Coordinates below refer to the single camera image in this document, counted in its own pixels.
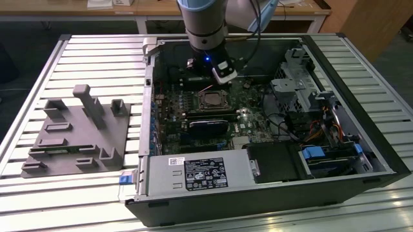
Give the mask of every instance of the wooden panel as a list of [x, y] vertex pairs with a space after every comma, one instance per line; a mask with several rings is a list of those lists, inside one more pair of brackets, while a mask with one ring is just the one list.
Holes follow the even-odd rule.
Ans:
[[[286, 8], [287, 15], [329, 15], [313, 0]], [[87, 10], [87, 0], [0, 0], [0, 15], [180, 15], [176, 0], [135, 0], [131, 6], [114, 6], [108, 10]], [[275, 10], [283, 15], [283, 8]]]
[[[293, 8], [286, 8], [287, 15], [329, 15], [330, 10], [323, 10], [313, 0], [295, 4]], [[139, 0], [138, 15], [180, 15], [176, 0]], [[275, 9], [274, 15], [283, 15], [283, 8]]]
[[333, 12], [325, 19], [319, 30], [321, 33], [340, 32], [338, 29], [342, 28], [357, 1], [358, 0], [325, 0], [333, 9]]
[[374, 61], [413, 14], [412, 0], [326, 0], [333, 8], [321, 32], [342, 32]]

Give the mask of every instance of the table leg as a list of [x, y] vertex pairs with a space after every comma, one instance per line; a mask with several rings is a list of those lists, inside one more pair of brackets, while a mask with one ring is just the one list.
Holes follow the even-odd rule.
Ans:
[[136, 25], [138, 25], [139, 34], [147, 34], [148, 29], [147, 29], [147, 18], [146, 18], [146, 16], [138, 16], [135, 18], [135, 21], [136, 21]]
[[323, 21], [325, 21], [325, 15], [315, 16], [311, 25], [309, 27], [307, 33], [318, 33]]

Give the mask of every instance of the blue tab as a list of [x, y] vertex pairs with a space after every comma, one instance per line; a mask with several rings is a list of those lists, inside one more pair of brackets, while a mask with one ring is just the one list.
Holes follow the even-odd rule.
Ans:
[[361, 148], [360, 144], [354, 144], [354, 148], [356, 148], [357, 154], [361, 154], [362, 148]]
[[131, 185], [131, 184], [134, 184], [131, 176], [132, 176], [132, 174], [122, 175], [119, 177], [119, 185]]
[[307, 147], [303, 151], [303, 158], [309, 159], [309, 158], [314, 158], [314, 157], [325, 157], [325, 153], [322, 151], [321, 146], [310, 146]]

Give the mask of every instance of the blue latch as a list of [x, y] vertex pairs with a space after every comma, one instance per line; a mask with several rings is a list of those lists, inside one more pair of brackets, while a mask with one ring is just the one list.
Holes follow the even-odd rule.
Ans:
[[356, 148], [357, 154], [361, 154], [362, 148], [361, 148], [360, 144], [354, 144], [354, 148]]
[[119, 185], [134, 184], [134, 172], [124, 172], [119, 177]]
[[303, 158], [325, 157], [321, 146], [311, 146], [302, 150]]

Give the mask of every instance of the floor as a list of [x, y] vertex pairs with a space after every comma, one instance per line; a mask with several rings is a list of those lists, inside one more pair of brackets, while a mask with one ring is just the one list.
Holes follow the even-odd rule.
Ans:
[[[62, 34], [135, 34], [138, 29], [134, 22], [53, 22], [52, 29], [45, 31], [39, 22], [13, 22], [0, 23], [0, 31], [0, 43], [20, 71], [20, 77], [16, 80], [0, 84], [0, 140], [3, 140], [59, 36]], [[166, 24], [150, 22], [148, 32], [183, 33], [183, 25], [176, 22]], [[397, 35], [374, 63], [410, 106], [413, 106], [412, 60], [413, 43], [406, 43]]]

